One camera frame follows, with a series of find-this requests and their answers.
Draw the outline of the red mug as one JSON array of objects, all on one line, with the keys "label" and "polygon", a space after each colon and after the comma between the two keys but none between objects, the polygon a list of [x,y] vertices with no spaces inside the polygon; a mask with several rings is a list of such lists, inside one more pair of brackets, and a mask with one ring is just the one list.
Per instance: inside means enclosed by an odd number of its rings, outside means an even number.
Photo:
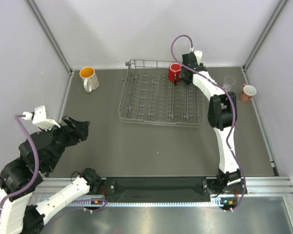
[{"label": "red mug", "polygon": [[168,67],[168,80],[174,84],[177,84],[181,81],[180,73],[182,70],[182,66],[179,63],[172,63]]}]

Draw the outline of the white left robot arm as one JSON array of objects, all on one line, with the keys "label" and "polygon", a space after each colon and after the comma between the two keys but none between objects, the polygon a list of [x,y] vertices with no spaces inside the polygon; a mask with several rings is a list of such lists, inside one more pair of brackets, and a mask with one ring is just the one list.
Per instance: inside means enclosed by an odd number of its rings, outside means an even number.
[{"label": "white left robot arm", "polygon": [[64,125],[54,123],[49,130],[29,134],[21,117],[15,115],[26,141],[19,146],[20,156],[0,174],[0,234],[38,234],[68,204],[101,187],[100,176],[94,169],[86,168],[46,201],[30,205],[33,192],[43,182],[42,174],[54,170],[67,147],[87,140],[90,123],[65,116]]}]

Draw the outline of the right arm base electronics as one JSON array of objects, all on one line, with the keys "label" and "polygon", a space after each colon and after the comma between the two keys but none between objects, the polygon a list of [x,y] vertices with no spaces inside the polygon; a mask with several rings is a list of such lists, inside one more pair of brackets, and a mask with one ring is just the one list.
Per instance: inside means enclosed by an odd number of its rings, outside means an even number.
[{"label": "right arm base electronics", "polygon": [[220,208],[223,212],[233,213],[242,204],[245,194],[247,194],[247,190],[243,191],[241,194],[234,192],[232,198],[220,197],[220,195],[210,196],[210,198],[219,198],[221,204]]}]

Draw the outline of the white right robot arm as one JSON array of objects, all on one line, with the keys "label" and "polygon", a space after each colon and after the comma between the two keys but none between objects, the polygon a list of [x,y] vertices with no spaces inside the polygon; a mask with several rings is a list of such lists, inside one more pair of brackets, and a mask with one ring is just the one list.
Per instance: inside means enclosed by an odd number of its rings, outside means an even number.
[{"label": "white right robot arm", "polygon": [[216,134],[220,156],[218,188],[223,193],[230,193],[241,182],[241,170],[234,146],[236,95],[226,91],[211,78],[200,62],[201,55],[201,51],[182,55],[183,80],[197,87],[209,101],[208,122]]}]

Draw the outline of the white mug orange inside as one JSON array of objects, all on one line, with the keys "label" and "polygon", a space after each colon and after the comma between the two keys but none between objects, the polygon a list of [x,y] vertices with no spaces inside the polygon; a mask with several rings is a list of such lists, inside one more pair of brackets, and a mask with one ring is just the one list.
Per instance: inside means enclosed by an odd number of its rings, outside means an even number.
[{"label": "white mug orange inside", "polygon": [[91,93],[99,87],[100,83],[94,68],[84,67],[80,70],[79,75],[83,80],[83,86],[86,92]]}]

